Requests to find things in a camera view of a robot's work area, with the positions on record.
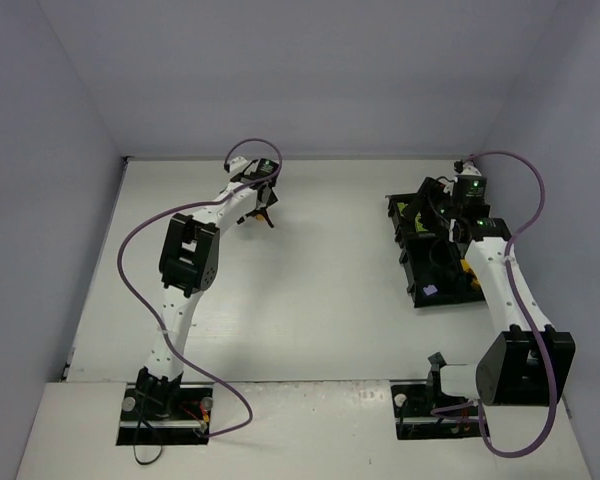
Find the lime green sloped lego brick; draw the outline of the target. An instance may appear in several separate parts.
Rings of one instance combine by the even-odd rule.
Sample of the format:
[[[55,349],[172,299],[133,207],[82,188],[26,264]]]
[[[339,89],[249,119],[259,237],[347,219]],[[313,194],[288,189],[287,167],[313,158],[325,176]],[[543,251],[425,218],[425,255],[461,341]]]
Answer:
[[[429,233],[430,230],[426,227],[426,225],[422,221],[422,217],[418,214],[414,219],[414,228],[418,234]]]

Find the lime green rounded lego brick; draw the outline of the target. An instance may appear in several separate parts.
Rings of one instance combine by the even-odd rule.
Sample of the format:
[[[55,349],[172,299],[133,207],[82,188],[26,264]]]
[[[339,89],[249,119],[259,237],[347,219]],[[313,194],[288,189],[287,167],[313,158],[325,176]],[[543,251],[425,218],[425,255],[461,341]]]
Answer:
[[[397,202],[396,211],[403,218],[408,218],[411,216],[409,204],[407,202]]]

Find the purple square lego brick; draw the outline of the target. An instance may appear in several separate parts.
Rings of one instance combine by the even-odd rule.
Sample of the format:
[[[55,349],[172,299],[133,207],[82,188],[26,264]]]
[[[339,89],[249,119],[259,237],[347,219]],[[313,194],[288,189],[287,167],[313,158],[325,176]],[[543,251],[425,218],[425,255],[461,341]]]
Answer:
[[[422,288],[423,295],[426,297],[432,297],[439,293],[438,288],[434,284],[426,285]]]

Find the yellow rounded lego brick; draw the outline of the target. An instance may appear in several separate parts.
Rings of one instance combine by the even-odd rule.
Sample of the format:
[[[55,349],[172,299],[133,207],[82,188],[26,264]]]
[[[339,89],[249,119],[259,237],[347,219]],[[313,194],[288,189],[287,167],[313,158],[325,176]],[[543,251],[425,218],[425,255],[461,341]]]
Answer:
[[[475,272],[471,268],[466,268],[464,270],[464,274],[468,282],[469,288],[472,291],[480,291],[481,285],[479,280],[477,279],[477,276],[475,275]]]

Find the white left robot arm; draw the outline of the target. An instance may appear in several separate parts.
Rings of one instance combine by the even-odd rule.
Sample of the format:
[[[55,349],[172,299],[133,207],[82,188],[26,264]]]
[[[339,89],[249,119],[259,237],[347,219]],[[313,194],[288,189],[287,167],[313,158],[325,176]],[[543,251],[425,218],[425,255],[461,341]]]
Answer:
[[[277,202],[278,161],[236,157],[227,170],[230,181],[214,200],[195,206],[191,214],[173,214],[168,224],[159,258],[164,297],[158,338],[136,380],[136,390],[161,407],[180,388],[192,318],[217,277],[222,235],[249,217],[266,218]]]

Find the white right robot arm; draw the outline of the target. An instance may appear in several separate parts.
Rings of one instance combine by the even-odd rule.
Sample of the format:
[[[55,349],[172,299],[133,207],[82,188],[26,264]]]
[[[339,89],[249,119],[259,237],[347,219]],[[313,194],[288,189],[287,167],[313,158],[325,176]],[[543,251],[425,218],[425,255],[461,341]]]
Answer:
[[[460,273],[477,281],[496,333],[477,364],[432,357],[430,377],[442,394],[487,406],[547,406],[562,394],[575,341],[535,302],[506,222],[490,214],[486,184],[479,174],[459,175],[449,186],[428,177],[416,194],[424,228],[458,251]]]

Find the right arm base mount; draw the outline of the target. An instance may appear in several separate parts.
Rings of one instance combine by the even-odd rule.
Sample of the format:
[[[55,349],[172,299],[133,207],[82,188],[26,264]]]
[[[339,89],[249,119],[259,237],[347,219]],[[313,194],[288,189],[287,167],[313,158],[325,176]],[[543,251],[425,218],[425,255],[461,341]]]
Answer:
[[[452,364],[441,353],[428,357],[424,380],[390,384],[396,438],[401,441],[479,438],[475,364]]]

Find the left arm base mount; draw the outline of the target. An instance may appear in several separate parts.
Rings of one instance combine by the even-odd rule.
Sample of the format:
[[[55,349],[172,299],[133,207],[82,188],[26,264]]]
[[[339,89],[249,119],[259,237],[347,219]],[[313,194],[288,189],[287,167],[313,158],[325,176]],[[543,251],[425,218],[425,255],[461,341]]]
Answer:
[[[185,384],[166,411],[144,402],[128,385],[119,415],[117,446],[207,445],[213,409],[210,385]]]

